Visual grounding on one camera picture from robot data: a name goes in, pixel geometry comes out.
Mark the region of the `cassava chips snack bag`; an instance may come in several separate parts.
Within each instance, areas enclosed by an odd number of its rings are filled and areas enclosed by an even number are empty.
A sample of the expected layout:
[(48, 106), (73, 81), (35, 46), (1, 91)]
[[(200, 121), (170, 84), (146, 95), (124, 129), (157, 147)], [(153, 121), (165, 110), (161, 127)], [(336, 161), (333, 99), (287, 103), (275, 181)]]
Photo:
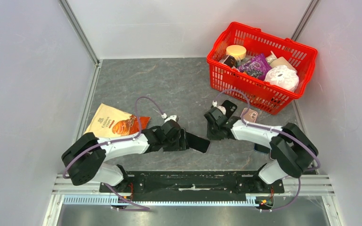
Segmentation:
[(100, 104), (85, 133), (96, 137), (123, 137), (140, 131), (137, 117), (114, 107)]

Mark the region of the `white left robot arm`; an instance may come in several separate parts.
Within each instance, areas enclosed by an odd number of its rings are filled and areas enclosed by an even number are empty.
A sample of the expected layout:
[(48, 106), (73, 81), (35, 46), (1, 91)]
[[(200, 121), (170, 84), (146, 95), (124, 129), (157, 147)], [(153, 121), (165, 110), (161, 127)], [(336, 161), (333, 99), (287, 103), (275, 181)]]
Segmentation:
[(105, 162), (130, 154), (184, 150), (185, 130), (175, 120), (167, 120), (161, 126), (142, 129), (123, 136), (104, 138), (88, 132), (77, 139), (61, 156), (65, 166), (63, 178), (74, 186), (90, 181), (104, 182), (117, 192), (128, 189), (129, 180), (122, 167), (110, 168)]

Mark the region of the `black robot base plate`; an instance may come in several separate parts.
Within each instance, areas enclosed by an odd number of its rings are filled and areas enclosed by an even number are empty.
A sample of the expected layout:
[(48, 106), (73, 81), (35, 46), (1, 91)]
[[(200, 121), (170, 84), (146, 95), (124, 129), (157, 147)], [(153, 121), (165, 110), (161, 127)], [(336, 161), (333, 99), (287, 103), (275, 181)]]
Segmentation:
[(131, 193), (133, 201), (203, 202), (243, 201), (246, 194), (285, 192), (281, 179), (271, 185), (260, 180), (256, 171), (128, 171), (114, 190)]

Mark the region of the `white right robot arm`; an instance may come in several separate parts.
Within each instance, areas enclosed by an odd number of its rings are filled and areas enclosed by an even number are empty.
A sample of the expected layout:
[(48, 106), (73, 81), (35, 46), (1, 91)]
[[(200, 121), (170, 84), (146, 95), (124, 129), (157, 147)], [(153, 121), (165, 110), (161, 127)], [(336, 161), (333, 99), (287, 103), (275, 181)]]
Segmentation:
[(260, 193), (269, 190), (279, 179), (299, 178), (311, 170), (313, 161), (319, 161), (317, 148), (294, 123), (273, 127), (248, 122), (241, 117), (227, 116), (224, 107), (212, 107), (204, 117), (208, 139), (252, 142), (256, 151), (269, 155), (272, 161), (263, 165), (253, 180), (254, 189)]

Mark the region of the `black smartphone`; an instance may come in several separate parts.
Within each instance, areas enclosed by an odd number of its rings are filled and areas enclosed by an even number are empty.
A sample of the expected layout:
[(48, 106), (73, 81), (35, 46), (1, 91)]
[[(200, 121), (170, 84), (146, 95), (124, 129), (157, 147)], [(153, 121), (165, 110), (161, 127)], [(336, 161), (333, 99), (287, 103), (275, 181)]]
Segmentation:
[(210, 140), (198, 137), (189, 132), (186, 132), (185, 138), (186, 138), (186, 147), (188, 149), (194, 149), (198, 152), (206, 153), (210, 146)]

